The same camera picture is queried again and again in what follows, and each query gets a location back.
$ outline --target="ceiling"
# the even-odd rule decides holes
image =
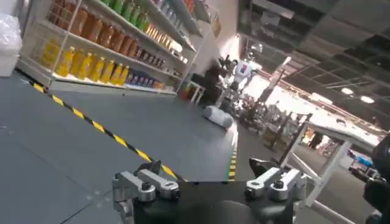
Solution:
[[[265,72],[284,70],[284,81],[390,130],[388,21],[388,0],[242,0],[238,31],[242,56]]]

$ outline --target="black object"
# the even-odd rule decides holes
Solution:
[[[376,210],[378,215],[370,215],[366,223],[384,224],[390,223],[390,135],[387,135],[374,148],[371,155],[374,167],[378,170],[382,180],[369,180],[364,187],[364,199]]]
[[[265,173],[272,163],[251,158],[255,176]],[[155,167],[150,163],[144,167]],[[133,200],[135,223],[151,224],[292,224],[293,194],[285,201],[272,201],[267,195],[254,198],[246,192],[246,181],[178,182],[177,200],[157,197],[152,202]]]

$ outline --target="plastic bag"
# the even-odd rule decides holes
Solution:
[[[22,48],[19,20],[17,17],[0,13],[0,52],[19,54]]]

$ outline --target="white table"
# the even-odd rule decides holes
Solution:
[[[198,83],[194,83],[192,81],[188,82],[188,86],[196,88],[194,95],[191,98],[191,103],[195,102],[195,104],[197,105],[203,94],[205,93],[206,89],[203,86],[200,86]]]
[[[322,167],[320,173],[316,173],[312,168],[309,167],[309,165],[307,165],[303,160],[301,160],[294,153],[294,151],[297,149],[300,143],[300,140],[302,139],[302,136],[306,133],[306,130],[308,128],[318,133],[322,133],[329,137],[333,137],[343,141],[343,144],[333,152],[331,157],[329,157],[325,165]],[[315,208],[320,209],[323,212],[323,215],[330,215],[333,218],[338,219],[338,221],[341,220],[344,223],[353,223],[352,221],[348,220],[342,215],[337,214],[335,211],[332,211],[330,208],[316,201],[318,195],[321,193],[322,189],[329,181],[331,175],[339,166],[340,160],[342,159],[343,156],[346,155],[348,149],[351,147],[352,144],[355,144],[370,152],[373,151],[375,147],[375,145],[365,141],[364,139],[360,138],[359,136],[347,130],[340,130],[335,127],[326,127],[323,124],[319,125],[312,122],[306,122],[304,124],[304,127],[302,131],[299,133],[298,138],[295,140],[294,144],[292,145],[291,150],[288,152],[287,156],[285,157],[285,159],[282,161],[282,164],[280,165],[281,167],[285,167],[287,165],[289,158],[291,158],[299,165],[299,167],[302,168],[302,170],[314,182],[315,187],[313,191],[311,191],[310,195],[307,196],[307,198],[303,201],[303,204],[299,206],[299,209],[302,209],[304,206],[307,207],[314,206]]]

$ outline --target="yellow juice bottle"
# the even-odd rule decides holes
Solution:
[[[73,57],[70,74],[77,77],[77,74],[79,73],[83,59],[84,59],[84,50],[83,49],[76,50],[76,53],[74,54],[74,57]]]
[[[127,76],[129,75],[129,66],[124,67],[122,74],[117,82],[118,85],[123,86],[126,82]]]
[[[116,68],[115,68],[115,71],[114,71],[114,74],[112,74],[111,78],[110,78],[110,83],[115,85],[117,84],[118,80],[119,80],[119,77],[121,76],[121,73],[122,73],[122,63],[119,63]]]
[[[60,44],[55,39],[50,39],[43,49],[41,64],[47,68],[51,68],[60,51]]]
[[[84,58],[83,63],[81,63],[81,67],[79,70],[78,79],[84,80],[86,76],[90,73],[92,63],[92,54],[87,53],[87,56]]]
[[[91,73],[91,80],[97,82],[102,74],[104,67],[104,57],[100,57]]]
[[[69,47],[69,49],[65,52],[61,62],[57,65],[55,72],[62,76],[66,77],[69,74],[69,70],[72,66],[72,60],[74,56],[74,47]]]
[[[104,68],[103,74],[100,76],[100,81],[107,83],[110,80],[112,71],[114,70],[114,60],[111,60]]]

